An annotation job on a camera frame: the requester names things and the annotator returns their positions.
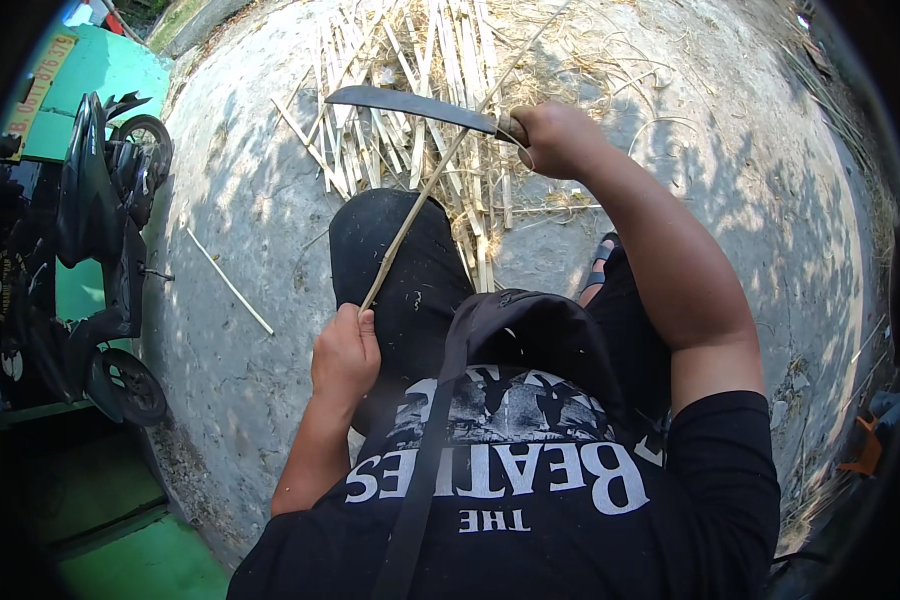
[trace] pile of bamboo strips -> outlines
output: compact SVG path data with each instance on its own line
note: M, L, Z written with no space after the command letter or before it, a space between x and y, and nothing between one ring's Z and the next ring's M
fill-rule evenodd
M305 131L286 103L272 100L323 172L327 192L345 201L367 188L420 190L459 128L376 108L326 104L345 86L391 87L476 110L500 75L486 0L381 0L331 12L314 27L310 68L317 116ZM486 105L495 117L500 93ZM493 248L513 225L516 151L469 133L439 175L432 196L447 210L460 258L478 292L493 291Z

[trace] person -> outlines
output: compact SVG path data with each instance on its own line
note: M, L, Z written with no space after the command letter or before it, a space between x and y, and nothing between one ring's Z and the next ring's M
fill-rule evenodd
M583 308L574 305L600 332L592 348L606 348L609 367L589 366L581 350L561 363L577 368L572 379L484 353L452 381L408 595L755 596L777 543L780 487L756 328L730 261L586 114L548 102L512 116L527 131L528 168L580 182L616 227L600 242ZM270 522L228 598L387 596L374 590L422 469L444 343L455 311L480 300L429 199L359 312L416 197L366 191L330 226L338 309L313 343L312 398ZM558 345L565 326L552 321L507 331L516 343L537 335L517 356ZM604 380L612 393L600 400ZM624 412L611 405L617 396ZM668 409L660 466L636 453L631 434ZM350 426L367 436L353 467Z

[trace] black shorts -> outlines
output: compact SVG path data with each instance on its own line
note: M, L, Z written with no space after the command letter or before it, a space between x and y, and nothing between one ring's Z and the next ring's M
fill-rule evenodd
M364 301L417 197L416 192L367 190L336 212L330 223L330 264L337 307ZM603 272L606 282L586 310L606 336L614 375L637 420L627 426L646 430L647 421L659 419L670 406L670 348L643 308L623 247L614 248ZM357 431L367 435L382 413L394 410L407 387L437 377L454 311L472 294L450 222L430 198L371 306L382 362L377 383L354 415Z

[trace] motorcycle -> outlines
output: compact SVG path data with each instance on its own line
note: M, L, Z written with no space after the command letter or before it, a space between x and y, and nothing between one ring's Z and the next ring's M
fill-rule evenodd
M167 180L173 143L154 116L137 115L113 126L114 117L151 100L125 94L104 104L96 92L84 94L73 120L60 178L55 220L47 224L26 213L7 241L24 264L12 283L2 354L18 353L36 364L40 378L61 401L87 396L109 419L154 426L167 412L167 398L156 377L135 356L109 342L140 337L146 275L171 275L146 266L140 235L150 221L156 189ZM73 269L88 258L103 271L105 308L75 322L64 322L34 303L46 247Z

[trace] wooden handle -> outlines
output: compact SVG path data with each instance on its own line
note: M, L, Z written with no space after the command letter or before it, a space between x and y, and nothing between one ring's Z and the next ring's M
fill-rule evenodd
M515 143L514 140L516 140L523 144L524 148L530 148L530 138L527 137L527 129L523 128L523 125L511 115L500 115L500 120L497 121L497 129L499 131L496 132L493 138L501 139L511 144Z

